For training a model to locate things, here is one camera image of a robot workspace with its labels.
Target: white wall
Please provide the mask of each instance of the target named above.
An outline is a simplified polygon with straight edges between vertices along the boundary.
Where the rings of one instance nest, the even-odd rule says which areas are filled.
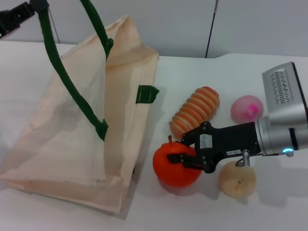
[[[307,0],[219,0],[208,57],[308,56]]]
[[[161,55],[204,57],[215,0],[92,0],[108,25],[129,14],[142,41]],[[94,33],[78,0],[52,0],[61,43],[78,43]]]
[[[0,11],[4,10],[10,10],[26,0],[1,0],[0,1]],[[55,29],[53,27],[53,24],[51,24],[53,28],[53,34],[55,37],[56,42],[58,42],[58,39],[55,35]],[[9,35],[5,40],[8,41],[31,41],[31,42],[40,42],[43,41],[43,35],[41,32],[40,24],[38,16],[35,15],[32,18],[25,21],[21,27]]]

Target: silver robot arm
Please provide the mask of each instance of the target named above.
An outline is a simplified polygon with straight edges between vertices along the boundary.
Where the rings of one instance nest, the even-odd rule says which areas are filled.
[[[214,128],[210,122],[183,134],[180,143],[194,144],[196,157],[170,154],[171,163],[215,171],[219,161],[241,156],[237,165],[250,165],[249,157],[285,154],[308,148],[308,109],[294,63],[263,73],[269,115],[256,122]]]
[[[308,109],[294,63],[263,73],[269,115],[257,120],[257,140],[263,155],[308,148]]]

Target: green bag handle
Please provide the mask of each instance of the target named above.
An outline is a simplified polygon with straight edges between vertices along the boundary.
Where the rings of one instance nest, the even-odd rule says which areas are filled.
[[[80,0],[83,7],[85,8],[92,25],[104,47],[106,58],[108,58],[108,55],[110,53],[110,50],[113,46],[113,40],[111,38],[108,38],[105,28],[103,26],[103,23],[93,6],[93,4],[90,2],[90,0]],[[63,63],[61,61],[60,55],[58,53],[56,43],[53,38],[52,30],[51,30],[51,24],[49,20],[49,13],[48,8],[39,12],[38,14],[39,22],[42,28],[42,33],[44,37],[44,43],[47,55],[50,59],[50,62],[53,66],[53,68],[58,73],[61,81],[63,82],[64,86],[74,99],[74,101],[77,103],[83,114],[87,117],[89,122],[95,127],[97,134],[99,137],[104,141],[106,132],[108,129],[108,125],[105,120],[102,122],[97,118],[97,116],[94,114],[92,108],[88,104],[88,102],[80,95],[76,87],[74,86],[72,80],[68,76]]]

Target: green fabric tab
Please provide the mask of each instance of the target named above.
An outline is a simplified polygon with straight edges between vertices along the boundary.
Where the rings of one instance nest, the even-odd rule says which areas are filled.
[[[151,85],[139,85],[136,103],[153,103],[159,90]]]
[[[79,94],[78,90],[74,86],[72,80],[68,76],[61,58],[59,56],[52,30],[51,30],[51,24],[49,20],[49,15],[48,15],[48,9],[40,12],[38,14],[38,18],[40,21],[40,25],[42,28],[42,33],[44,37],[44,43],[46,47],[46,52],[49,57],[49,60],[58,73],[60,79],[62,80],[63,84],[65,85],[66,89],[74,99],[74,101],[77,103],[83,114],[87,117],[89,122],[95,126],[95,129],[97,131],[97,134],[99,137],[104,141],[105,135],[108,129],[108,125],[105,120],[101,122],[96,115],[94,114],[93,110],[91,109],[90,105],[88,102]]]

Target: plastic fruit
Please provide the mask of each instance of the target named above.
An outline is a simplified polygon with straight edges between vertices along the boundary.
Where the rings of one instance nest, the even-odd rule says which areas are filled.
[[[169,162],[168,154],[196,155],[193,148],[178,142],[164,143],[153,156],[153,168],[157,177],[164,183],[174,187],[186,187],[193,184],[201,174],[201,170],[185,168],[182,163],[172,164]]]
[[[172,117],[169,123],[172,134],[180,140],[183,133],[210,120],[219,105],[219,95],[216,91],[209,87],[198,88]]]
[[[237,167],[235,163],[231,161],[222,168],[218,181],[227,196],[238,199],[254,193],[257,179],[252,167]]]
[[[231,107],[231,118],[237,124],[256,121],[263,115],[262,101],[253,95],[237,99]]]

